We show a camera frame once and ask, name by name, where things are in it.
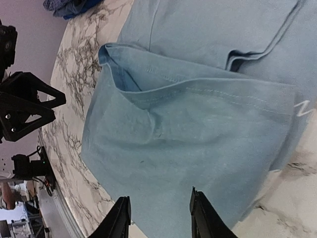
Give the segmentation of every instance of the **light blue t-shirt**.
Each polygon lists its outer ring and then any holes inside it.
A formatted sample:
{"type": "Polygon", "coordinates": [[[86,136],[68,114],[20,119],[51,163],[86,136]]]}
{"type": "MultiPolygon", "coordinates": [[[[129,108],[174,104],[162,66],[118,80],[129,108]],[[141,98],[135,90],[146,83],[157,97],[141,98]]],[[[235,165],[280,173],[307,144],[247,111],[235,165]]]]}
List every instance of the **light blue t-shirt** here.
{"type": "Polygon", "coordinates": [[[113,199],[130,196],[149,238],[191,236],[192,186],[232,227],[289,160],[312,108],[297,104],[317,94],[316,9],[135,0],[100,49],[82,159],[113,199]]]}

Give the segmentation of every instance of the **stitching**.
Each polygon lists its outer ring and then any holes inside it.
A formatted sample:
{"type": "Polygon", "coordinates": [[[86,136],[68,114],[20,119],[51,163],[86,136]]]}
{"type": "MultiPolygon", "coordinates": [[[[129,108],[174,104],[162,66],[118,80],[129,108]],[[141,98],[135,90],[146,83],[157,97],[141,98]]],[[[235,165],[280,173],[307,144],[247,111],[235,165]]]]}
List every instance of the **stitching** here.
{"type": "MultiPolygon", "coordinates": [[[[142,102],[154,103],[154,102],[157,102],[157,101],[158,101],[159,99],[161,99],[161,98],[170,99],[170,98],[174,97],[174,95],[175,95],[176,93],[179,93],[179,92],[180,92],[180,91],[175,91],[175,92],[169,93],[169,94],[167,94],[167,95],[165,95],[165,96],[161,96],[161,97],[157,97],[157,98],[153,98],[153,99],[134,100],[134,101],[135,101],[135,102],[139,102],[139,103],[142,103],[142,102]]],[[[225,99],[225,98],[223,98],[223,97],[214,96],[214,95],[208,95],[208,96],[214,97],[214,98],[225,99]]],[[[267,110],[267,109],[261,108],[261,107],[259,107],[259,106],[257,106],[257,105],[250,104],[250,103],[244,103],[244,104],[242,104],[242,103],[237,103],[237,102],[233,102],[233,101],[230,101],[230,103],[237,104],[237,105],[240,105],[240,106],[249,105],[249,106],[255,107],[255,108],[257,108],[257,109],[259,109],[259,110],[261,110],[261,111],[265,111],[265,112],[269,112],[269,113],[275,113],[275,114],[279,114],[279,115],[288,115],[288,116],[289,116],[289,114],[279,113],[279,112],[267,110]]]]}
{"type": "MultiPolygon", "coordinates": [[[[153,71],[152,68],[142,68],[143,70],[145,70],[146,72],[148,73],[152,73],[152,74],[157,74],[159,76],[161,76],[163,79],[169,81],[169,82],[173,82],[173,83],[179,83],[178,80],[175,80],[175,79],[172,79],[164,74],[161,74],[161,73],[158,73],[156,71],[153,71]]],[[[217,91],[217,90],[212,90],[212,89],[196,89],[196,88],[189,88],[187,87],[186,89],[191,89],[191,90],[195,90],[195,91],[201,91],[201,92],[215,92],[215,93],[220,93],[220,94],[224,94],[224,95],[227,95],[229,97],[233,97],[233,98],[251,98],[251,99],[255,99],[257,101],[260,101],[260,102],[263,102],[263,103],[266,103],[267,101],[265,100],[262,100],[260,98],[257,98],[257,97],[253,97],[253,96],[237,96],[237,95],[231,95],[231,94],[228,94],[228,93],[225,93],[225,92],[221,92],[221,91],[217,91]]]]}
{"type": "Polygon", "coordinates": [[[266,103],[265,100],[262,100],[260,98],[256,98],[256,97],[252,97],[252,96],[237,96],[237,95],[231,95],[231,94],[228,94],[228,93],[225,93],[225,92],[220,92],[220,91],[217,91],[217,90],[212,90],[212,89],[197,89],[197,88],[186,88],[186,89],[191,89],[191,90],[195,90],[195,91],[199,91],[199,92],[215,92],[215,93],[221,93],[221,94],[224,94],[224,95],[227,95],[229,97],[234,97],[234,98],[252,98],[252,99],[255,99],[255,100],[258,100],[260,102],[263,102],[263,103],[266,103]]]}

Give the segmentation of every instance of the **fabric fold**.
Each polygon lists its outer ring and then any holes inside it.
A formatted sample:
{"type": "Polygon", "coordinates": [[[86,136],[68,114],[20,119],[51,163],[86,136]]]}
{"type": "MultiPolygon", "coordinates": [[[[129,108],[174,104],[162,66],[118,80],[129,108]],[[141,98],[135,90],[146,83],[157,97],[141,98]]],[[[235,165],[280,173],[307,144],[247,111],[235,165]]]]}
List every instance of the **fabric fold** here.
{"type": "Polygon", "coordinates": [[[281,28],[277,31],[275,37],[272,39],[272,41],[268,44],[267,48],[263,52],[248,52],[248,53],[243,53],[240,52],[239,50],[232,51],[229,54],[226,70],[231,70],[232,69],[232,64],[234,63],[235,60],[240,60],[240,62],[244,62],[247,60],[258,60],[267,54],[269,54],[276,44],[280,41],[282,36],[285,34],[287,29],[290,27],[292,24],[293,20],[297,16],[298,12],[300,9],[304,6],[306,0],[298,0],[295,6],[293,7],[292,11],[289,13],[289,15],[286,17],[284,23],[282,24],[281,28]]]}
{"type": "Polygon", "coordinates": [[[239,57],[268,54],[303,1],[135,0],[118,42],[230,69],[239,57]]]}
{"type": "Polygon", "coordinates": [[[45,0],[43,7],[47,11],[56,11],[70,2],[72,2],[72,0],[45,0]]]}
{"type": "Polygon", "coordinates": [[[232,227],[287,136],[296,88],[106,44],[82,159],[113,199],[129,195],[150,238],[189,237],[192,186],[232,227]]]}

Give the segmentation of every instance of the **white marble surface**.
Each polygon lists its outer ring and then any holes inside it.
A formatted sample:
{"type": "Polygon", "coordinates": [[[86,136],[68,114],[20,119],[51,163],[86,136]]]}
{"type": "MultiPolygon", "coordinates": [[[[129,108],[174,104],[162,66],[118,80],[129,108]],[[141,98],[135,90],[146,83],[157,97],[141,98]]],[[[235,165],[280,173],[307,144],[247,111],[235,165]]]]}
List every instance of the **white marble surface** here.
{"type": "MultiPolygon", "coordinates": [[[[66,94],[67,104],[55,110],[56,120],[43,128],[43,139],[62,193],[85,236],[113,205],[80,159],[85,115],[101,70],[97,52],[104,43],[116,41],[132,2],[106,0],[70,20],[51,79],[51,85],[66,94]]],[[[248,218],[234,228],[239,238],[317,238],[316,138],[314,114],[293,160],[248,218]]],[[[145,237],[136,225],[130,236],[145,237]]]]}

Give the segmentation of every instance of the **seam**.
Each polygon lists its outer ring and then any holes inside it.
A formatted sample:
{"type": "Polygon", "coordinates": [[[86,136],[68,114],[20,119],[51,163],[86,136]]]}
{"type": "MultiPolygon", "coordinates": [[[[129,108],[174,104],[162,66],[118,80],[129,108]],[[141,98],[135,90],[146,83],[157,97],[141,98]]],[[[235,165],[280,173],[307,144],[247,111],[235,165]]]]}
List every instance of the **seam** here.
{"type": "MultiPolygon", "coordinates": [[[[161,76],[163,79],[169,81],[169,82],[173,82],[173,83],[179,83],[178,80],[175,80],[175,79],[172,79],[164,74],[161,74],[161,73],[158,73],[156,71],[153,71],[152,68],[143,68],[139,65],[137,65],[139,68],[142,68],[143,70],[145,70],[146,72],[148,73],[152,73],[152,74],[156,74],[156,75],[159,75],[161,76]]],[[[232,95],[232,94],[228,94],[228,93],[225,93],[225,92],[221,92],[221,91],[218,91],[218,90],[213,90],[213,89],[196,89],[196,88],[190,88],[190,87],[187,87],[186,89],[191,89],[191,90],[195,90],[195,91],[198,91],[198,92],[215,92],[215,93],[220,93],[220,94],[224,94],[226,96],[229,96],[229,97],[233,97],[233,98],[251,98],[251,99],[254,99],[254,100],[257,100],[257,101],[260,101],[262,103],[267,103],[267,101],[265,100],[262,100],[260,98],[257,98],[257,97],[253,97],[253,96],[237,96],[237,95],[232,95]]]]}
{"type": "MultiPolygon", "coordinates": [[[[176,93],[179,93],[180,91],[175,91],[175,92],[172,92],[172,93],[169,93],[167,95],[164,95],[164,96],[161,96],[161,97],[157,97],[157,98],[153,98],[153,99],[147,99],[147,100],[134,100],[134,102],[139,102],[139,103],[143,103],[143,102],[149,102],[149,103],[154,103],[154,102],[157,102],[158,100],[164,98],[164,99],[170,99],[172,97],[175,96],[176,93]]],[[[220,99],[226,99],[226,98],[223,98],[223,97],[219,97],[219,96],[215,96],[215,95],[207,95],[209,97],[213,97],[213,98],[220,98],[220,99]]],[[[265,111],[265,112],[269,112],[269,113],[274,113],[274,114],[279,114],[279,115],[287,115],[287,116],[290,116],[289,114],[285,114],[285,113],[279,113],[279,112],[275,112],[275,111],[271,111],[271,110],[267,110],[267,109],[264,109],[264,108],[261,108],[257,105],[254,105],[254,104],[251,104],[251,103],[237,103],[237,102],[233,102],[233,101],[229,101],[230,103],[233,103],[233,104],[237,104],[237,105],[240,105],[240,106],[244,106],[244,105],[248,105],[248,106],[252,106],[252,107],[255,107],[261,111],[265,111]]]]}
{"type": "Polygon", "coordinates": [[[153,21],[152,21],[151,32],[150,32],[150,40],[149,40],[149,51],[151,51],[151,42],[152,42],[153,26],[154,26],[154,21],[155,21],[155,18],[156,18],[156,16],[157,16],[157,12],[158,12],[158,9],[159,9],[159,4],[160,4],[160,0],[158,1],[157,8],[156,8],[156,10],[155,10],[154,17],[153,17],[153,21]]]}

